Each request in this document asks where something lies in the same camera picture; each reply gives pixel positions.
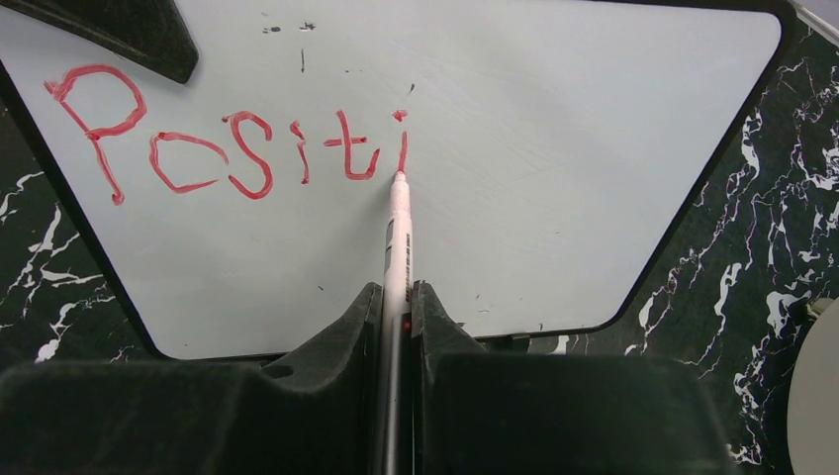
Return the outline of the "small white whiteboard black frame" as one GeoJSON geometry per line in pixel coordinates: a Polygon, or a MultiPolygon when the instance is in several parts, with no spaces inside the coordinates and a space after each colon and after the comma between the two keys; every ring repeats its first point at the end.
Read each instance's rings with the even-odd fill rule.
{"type": "Polygon", "coordinates": [[[159,353],[286,352],[385,264],[474,336],[627,305],[796,24],[787,1],[173,1],[185,84],[1,6],[10,108],[159,353]]]}

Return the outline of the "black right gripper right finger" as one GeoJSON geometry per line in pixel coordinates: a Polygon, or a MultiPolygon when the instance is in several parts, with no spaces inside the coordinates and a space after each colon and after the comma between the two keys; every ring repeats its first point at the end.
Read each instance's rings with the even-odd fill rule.
{"type": "Polygon", "coordinates": [[[415,284],[420,474],[733,474],[714,406],[662,358],[492,352],[415,284]]]}

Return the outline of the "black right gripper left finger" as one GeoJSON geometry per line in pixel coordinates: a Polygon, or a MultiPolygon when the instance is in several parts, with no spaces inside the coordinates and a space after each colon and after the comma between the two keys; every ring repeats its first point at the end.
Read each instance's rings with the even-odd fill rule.
{"type": "Polygon", "coordinates": [[[1,377],[5,474],[365,474],[382,289],[269,363],[64,361],[1,377]]]}

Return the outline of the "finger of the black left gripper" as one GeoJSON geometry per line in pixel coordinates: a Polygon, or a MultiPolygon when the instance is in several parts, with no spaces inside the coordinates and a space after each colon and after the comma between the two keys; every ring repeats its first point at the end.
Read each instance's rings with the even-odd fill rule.
{"type": "Polygon", "coordinates": [[[199,60],[171,0],[1,0],[1,6],[106,48],[179,84],[199,60]]]}

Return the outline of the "white marker pen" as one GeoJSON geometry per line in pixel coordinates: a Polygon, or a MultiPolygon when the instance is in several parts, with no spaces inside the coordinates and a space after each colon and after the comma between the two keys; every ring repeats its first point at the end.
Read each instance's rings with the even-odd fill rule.
{"type": "Polygon", "coordinates": [[[412,234],[410,185],[406,173],[398,171],[390,189],[386,232],[373,474],[399,474],[402,469],[402,356],[412,324],[412,234]]]}

